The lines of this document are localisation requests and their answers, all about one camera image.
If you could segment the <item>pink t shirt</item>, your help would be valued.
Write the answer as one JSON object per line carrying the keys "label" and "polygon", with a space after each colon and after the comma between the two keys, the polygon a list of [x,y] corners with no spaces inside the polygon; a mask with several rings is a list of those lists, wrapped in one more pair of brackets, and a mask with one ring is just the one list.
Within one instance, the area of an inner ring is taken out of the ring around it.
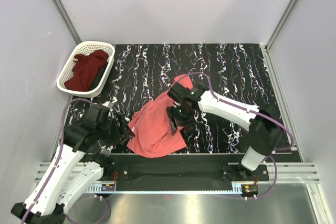
{"label": "pink t shirt", "polygon": [[166,111],[172,105],[173,99],[164,91],[135,112],[128,124],[134,137],[128,141],[127,148],[146,158],[163,157],[185,148],[181,133],[172,134]]}

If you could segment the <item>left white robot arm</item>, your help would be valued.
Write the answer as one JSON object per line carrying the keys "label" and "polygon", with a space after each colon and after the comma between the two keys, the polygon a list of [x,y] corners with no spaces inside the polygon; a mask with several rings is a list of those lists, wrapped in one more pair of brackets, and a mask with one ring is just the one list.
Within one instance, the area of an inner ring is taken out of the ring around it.
{"label": "left white robot arm", "polygon": [[31,195],[15,203],[11,213],[22,223],[63,223],[71,206],[96,181],[116,178],[105,143],[116,145],[134,137],[123,116],[110,102],[90,103],[78,122],[65,126],[55,155]]}

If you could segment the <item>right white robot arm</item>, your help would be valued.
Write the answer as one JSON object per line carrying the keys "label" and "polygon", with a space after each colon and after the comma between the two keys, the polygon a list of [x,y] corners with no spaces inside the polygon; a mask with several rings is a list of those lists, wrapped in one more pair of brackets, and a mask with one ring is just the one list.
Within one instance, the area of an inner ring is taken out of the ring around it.
{"label": "right white robot arm", "polygon": [[255,180],[259,164],[275,151],[284,133],[268,111],[228,99],[202,85],[189,89],[175,83],[167,95],[173,100],[173,105],[166,108],[172,134],[179,126],[191,129],[195,125],[195,111],[229,120],[249,133],[252,143],[239,164],[222,167],[224,179],[230,182]]}

